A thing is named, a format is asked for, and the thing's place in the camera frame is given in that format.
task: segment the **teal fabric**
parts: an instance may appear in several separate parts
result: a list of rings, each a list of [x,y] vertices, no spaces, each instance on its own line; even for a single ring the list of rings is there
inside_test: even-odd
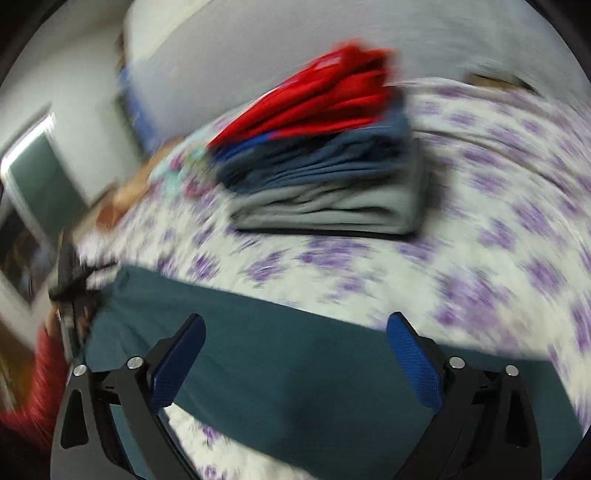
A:
[[[191,313],[205,319],[207,339],[175,403],[320,479],[390,480],[431,419],[384,332],[136,267],[123,267],[105,289],[86,362],[93,371],[118,368],[173,335]],[[554,475],[582,431],[552,365],[445,351],[477,367],[518,366],[532,396],[544,474]]]

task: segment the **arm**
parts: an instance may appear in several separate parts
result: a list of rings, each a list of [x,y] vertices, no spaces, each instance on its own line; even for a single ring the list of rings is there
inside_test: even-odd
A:
[[[67,381],[68,366],[61,345],[60,328],[53,310],[39,328],[31,391],[18,411],[0,415],[0,423],[20,434],[43,453],[51,452],[57,413]]]

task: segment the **silver bolt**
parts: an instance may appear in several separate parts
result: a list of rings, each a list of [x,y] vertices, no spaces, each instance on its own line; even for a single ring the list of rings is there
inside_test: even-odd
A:
[[[517,375],[519,375],[519,370],[517,370],[517,367],[515,365],[507,365],[505,367],[505,372],[507,372],[507,375],[509,375],[510,377],[516,377]]]
[[[81,377],[82,375],[84,375],[86,373],[86,365],[78,365],[75,369],[74,369],[74,376],[75,377]]]
[[[458,356],[451,357],[449,364],[452,368],[464,368],[466,366],[466,362]]]
[[[127,360],[127,368],[131,370],[135,370],[136,368],[141,367],[144,364],[144,359],[140,356],[133,356],[129,360]]]

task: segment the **folded red shirt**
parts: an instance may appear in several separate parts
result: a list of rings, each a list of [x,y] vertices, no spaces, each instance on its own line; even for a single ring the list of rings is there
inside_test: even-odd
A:
[[[388,55],[350,43],[316,59],[230,123],[210,148],[268,132],[323,134],[375,122],[389,102]]]

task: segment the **wall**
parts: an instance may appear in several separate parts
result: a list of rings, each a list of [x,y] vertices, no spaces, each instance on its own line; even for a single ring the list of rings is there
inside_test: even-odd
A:
[[[128,62],[151,57],[168,36],[212,0],[140,0],[129,9],[127,23],[141,25],[126,38]]]
[[[139,166],[133,143],[118,123],[115,48],[131,0],[70,0],[23,49],[0,87],[0,145],[51,103],[56,153],[88,203]],[[0,316],[26,345],[35,345],[48,299],[29,309],[0,277]]]

